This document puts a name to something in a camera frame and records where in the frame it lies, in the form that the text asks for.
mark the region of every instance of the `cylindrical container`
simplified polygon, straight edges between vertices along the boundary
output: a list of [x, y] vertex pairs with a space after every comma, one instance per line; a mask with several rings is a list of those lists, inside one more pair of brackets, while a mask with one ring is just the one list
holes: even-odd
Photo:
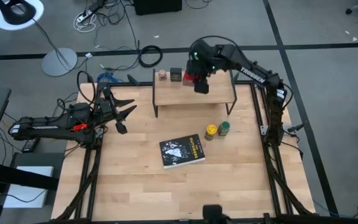
[[165, 81], [167, 79], [167, 72], [165, 70], [160, 70], [158, 72], [158, 79], [160, 81]]
[[219, 136], [226, 136], [230, 130], [230, 123], [227, 121], [223, 121], [218, 128], [218, 135]]
[[213, 124], [208, 125], [208, 127], [206, 128], [206, 132], [205, 132], [204, 138], [205, 138], [206, 140], [208, 140], [208, 141], [213, 140], [214, 137], [215, 137], [215, 134], [216, 134], [216, 131], [217, 131], [217, 130], [218, 130], [218, 129], [216, 128], [215, 125], [213, 125]]

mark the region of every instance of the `wooden shelf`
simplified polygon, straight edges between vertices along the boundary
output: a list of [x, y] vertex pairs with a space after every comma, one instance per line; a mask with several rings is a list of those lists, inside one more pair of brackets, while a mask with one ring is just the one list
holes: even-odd
[[184, 86], [182, 82], [171, 82], [170, 73], [167, 79], [160, 81], [158, 72], [154, 72], [155, 105], [189, 105], [199, 103], [233, 103], [236, 93], [232, 85], [230, 71], [217, 71], [208, 78], [209, 93], [194, 92], [193, 86]]

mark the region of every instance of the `green can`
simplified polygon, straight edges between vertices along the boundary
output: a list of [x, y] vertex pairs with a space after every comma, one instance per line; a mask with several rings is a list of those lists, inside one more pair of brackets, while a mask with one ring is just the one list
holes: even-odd
[[219, 136], [226, 136], [228, 132], [230, 131], [230, 123], [227, 121], [224, 121], [219, 125], [218, 128], [218, 135]]

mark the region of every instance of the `red clip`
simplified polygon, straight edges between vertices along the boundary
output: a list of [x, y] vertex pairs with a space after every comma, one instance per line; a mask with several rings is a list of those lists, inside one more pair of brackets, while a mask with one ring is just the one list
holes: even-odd
[[79, 124], [79, 125], [74, 126], [74, 131], [79, 131], [79, 130], [84, 129], [86, 127], [88, 127], [87, 124]]

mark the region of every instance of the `black book cover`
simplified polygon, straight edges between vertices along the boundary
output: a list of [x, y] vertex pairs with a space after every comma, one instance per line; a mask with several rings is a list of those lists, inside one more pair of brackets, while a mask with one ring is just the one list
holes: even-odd
[[172, 168], [205, 160], [198, 134], [160, 142], [164, 168]]

